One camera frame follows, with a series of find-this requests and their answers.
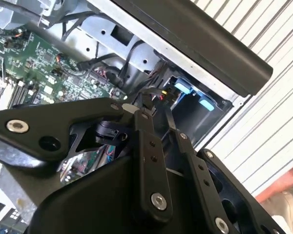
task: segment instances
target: cable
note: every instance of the cable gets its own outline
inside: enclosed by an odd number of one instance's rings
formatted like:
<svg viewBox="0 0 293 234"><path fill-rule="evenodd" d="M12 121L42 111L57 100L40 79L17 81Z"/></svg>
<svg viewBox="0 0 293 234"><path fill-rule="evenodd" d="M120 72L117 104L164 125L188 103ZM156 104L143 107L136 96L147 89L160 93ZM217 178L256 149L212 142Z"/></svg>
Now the cable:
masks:
<svg viewBox="0 0 293 234"><path fill-rule="evenodd" d="M73 30L76 29L78 26L80 26L86 19L87 19L87 17L83 17L83 18L78 19L73 24L73 26L70 29L68 29L66 33L64 33L64 35L62 36L62 41L66 41L66 39L73 32Z"/></svg>
<svg viewBox="0 0 293 234"><path fill-rule="evenodd" d="M32 11L26 9L25 7L15 5L15 4L12 4L12 3L7 2L7 1L0 0L0 7L9 9L9 10L14 11L14 12L17 12L17 13L19 13L19 14L21 14L23 16L26 16L26 17L28 17L31 20L36 21L36 22L39 22L40 19L41 19L40 15L36 14L35 12L32 12Z"/></svg>
<svg viewBox="0 0 293 234"><path fill-rule="evenodd" d="M98 17L98 18L102 18L102 19L106 19L106 20L111 20L110 17L108 17L107 15L100 13L100 14L94 14L94 15L86 15L83 16L81 18L79 18L74 24L73 26L63 35L62 37L62 41L66 41L66 39L68 38L68 36L73 32L74 29L76 29L77 27L79 27L88 17Z"/></svg>
<svg viewBox="0 0 293 234"><path fill-rule="evenodd" d="M130 59L131 59L131 56L132 56L132 53L133 51L141 44L145 43L143 40L139 40L137 41L136 43L134 43L134 45L132 46L131 50L129 51L128 55L127 55L127 58L126 58L126 62L119 74L119 77L122 78L122 79L125 79L125 76L127 74L127 71L128 71L128 67L129 67L129 62L130 62Z"/></svg>
<svg viewBox="0 0 293 234"><path fill-rule="evenodd" d="M92 11L85 11L85 12L70 14L70 15L64 16L62 19L60 19L56 23L68 22L68 21L71 21L71 20L77 20L77 19L80 19L80 18L89 17L89 16L93 16L93 15L95 15L95 13L92 12Z"/></svg>
<svg viewBox="0 0 293 234"><path fill-rule="evenodd" d="M62 37L64 36L64 34L66 33L67 31L67 23L66 21L62 22Z"/></svg>
<svg viewBox="0 0 293 234"><path fill-rule="evenodd" d="M115 54L115 53L103 55L101 57L93 58L93 59L88 60L88 61L79 62L79 63L77 63L77 68L80 71L87 71L89 69L89 66L91 66L91 65L95 65L95 64L98 64L99 62L102 62L102 61L104 61L106 59L111 59L111 58L116 58L116 57L118 57L118 55Z"/></svg>

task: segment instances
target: green circuit board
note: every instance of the green circuit board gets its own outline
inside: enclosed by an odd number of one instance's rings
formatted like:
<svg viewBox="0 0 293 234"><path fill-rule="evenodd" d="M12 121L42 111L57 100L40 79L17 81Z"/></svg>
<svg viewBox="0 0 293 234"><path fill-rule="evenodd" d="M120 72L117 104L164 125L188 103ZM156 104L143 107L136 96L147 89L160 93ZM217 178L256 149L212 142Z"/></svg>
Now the green circuit board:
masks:
<svg viewBox="0 0 293 234"><path fill-rule="evenodd" d="M27 32L27 38L11 39L0 36L0 57L5 59L7 74L14 82L22 82L30 91L23 98L25 103L48 104L89 98L110 97L123 99L125 94L108 81L98 77L76 78L61 73L56 63L60 51L38 35ZM76 69L76 61L68 58L63 64Z"/></svg>

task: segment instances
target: silver screw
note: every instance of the silver screw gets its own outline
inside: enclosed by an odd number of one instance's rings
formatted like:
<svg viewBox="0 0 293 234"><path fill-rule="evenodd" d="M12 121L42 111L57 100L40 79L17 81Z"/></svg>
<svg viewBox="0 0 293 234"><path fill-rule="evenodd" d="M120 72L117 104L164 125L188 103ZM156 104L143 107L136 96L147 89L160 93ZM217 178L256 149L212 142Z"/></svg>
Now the silver screw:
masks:
<svg viewBox="0 0 293 234"><path fill-rule="evenodd" d="M29 130L29 126L26 122L18 120L18 119L14 119L14 120L10 120L7 124L6 124L6 128L13 133L26 133Z"/></svg>
<svg viewBox="0 0 293 234"><path fill-rule="evenodd" d="M160 211L164 211L167 208L166 199L160 193L154 193L151 196L153 206Z"/></svg>
<svg viewBox="0 0 293 234"><path fill-rule="evenodd" d="M210 151L206 151L206 155L209 158L213 158L214 157L214 155Z"/></svg>
<svg viewBox="0 0 293 234"><path fill-rule="evenodd" d="M223 219L221 218L216 218L215 223L217 228L221 231L223 234L228 234L229 233L229 227L228 225L224 222Z"/></svg>
<svg viewBox="0 0 293 234"><path fill-rule="evenodd" d="M142 116L143 116L143 118L148 119L148 116L146 114L142 113Z"/></svg>
<svg viewBox="0 0 293 234"><path fill-rule="evenodd" d="M184 134L184 133L181 133L180 136L181 136L183 139L185 139L185 140L188 138L187 135Z"/></svg>
<svg viewBox="0 0 293 234"><path fill-rule="evenodd" d="M111 104L111 107L114 109L114 110L119 110L119 107L117 106L117 105L115 105L115 104Z"/></svg>

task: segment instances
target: corrugated metal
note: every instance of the corrugated metal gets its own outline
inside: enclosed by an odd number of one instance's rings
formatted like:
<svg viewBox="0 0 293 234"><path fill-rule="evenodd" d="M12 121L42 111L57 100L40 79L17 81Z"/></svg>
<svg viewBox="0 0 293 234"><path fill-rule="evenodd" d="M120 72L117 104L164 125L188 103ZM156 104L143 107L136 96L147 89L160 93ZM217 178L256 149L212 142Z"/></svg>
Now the corrugated metal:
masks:
<svg viewBox="0 0 293 234"><path fill-rule="evenodd" d="M293 167L293 0L193 2L274 68L208 145L256 195Z"/></svg>

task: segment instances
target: metal arm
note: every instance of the metal arm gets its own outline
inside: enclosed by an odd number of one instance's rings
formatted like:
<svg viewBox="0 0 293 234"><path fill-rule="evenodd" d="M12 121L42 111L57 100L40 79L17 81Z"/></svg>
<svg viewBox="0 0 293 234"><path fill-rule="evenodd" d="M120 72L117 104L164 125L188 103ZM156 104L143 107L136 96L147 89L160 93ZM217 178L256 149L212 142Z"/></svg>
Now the metal arm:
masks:
<svg viewBox="0 0 293 234"><path fill-rule="evenodd" d="M28 234L284 233L211 151L196 155L169 109L153 118L150 96L138 100L143 110L98 98L0 112L0 188ZM60 185L63 160L104 144L112 163Z"/></svg>

